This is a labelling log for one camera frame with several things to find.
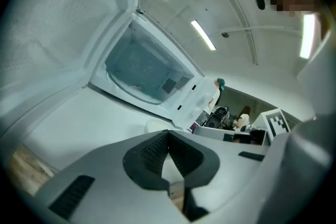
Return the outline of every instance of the wooden floor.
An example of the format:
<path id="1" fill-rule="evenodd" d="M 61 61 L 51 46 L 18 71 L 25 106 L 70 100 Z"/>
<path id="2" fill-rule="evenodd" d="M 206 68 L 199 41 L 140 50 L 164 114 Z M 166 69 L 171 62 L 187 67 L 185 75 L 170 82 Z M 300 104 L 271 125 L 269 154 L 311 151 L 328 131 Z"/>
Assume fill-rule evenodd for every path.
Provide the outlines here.
<path id="1" fill-rule="evenodd" d="M 56 171 L 43 163 L 27 147 L 21 145 L 13 154 L 7 170 L 13 185 L 34 196 L 38 189 L 50 180 Z M 182 211 L 184 200 L 184 182 L 170 185 L 170 198 Z"/>

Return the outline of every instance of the fluorescent light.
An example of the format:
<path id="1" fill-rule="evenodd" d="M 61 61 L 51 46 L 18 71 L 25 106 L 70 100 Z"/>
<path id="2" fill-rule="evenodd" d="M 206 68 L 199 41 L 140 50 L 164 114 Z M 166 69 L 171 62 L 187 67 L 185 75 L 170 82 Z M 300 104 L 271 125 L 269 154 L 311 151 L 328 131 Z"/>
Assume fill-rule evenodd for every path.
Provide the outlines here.
<path id="1" fill-rule="evenodd" d="M 195 27 L 197 32 L 201 35 L 201 37 L 204 39 L 206 44 L 209 46 L 210 50 L 216 50 L 215 46 L 212 44 L 211 40 L 209 37 L 206 35 L 202 27 L 198 24 L 196 20 L 192 21 L 191 24 Z"/>
<path id="2" fill-rule="evenodd" d="M 314 42 L 315 15 L 309 14 L 303 17 L 303 38 L 300 57 L 308 59 Z"/>

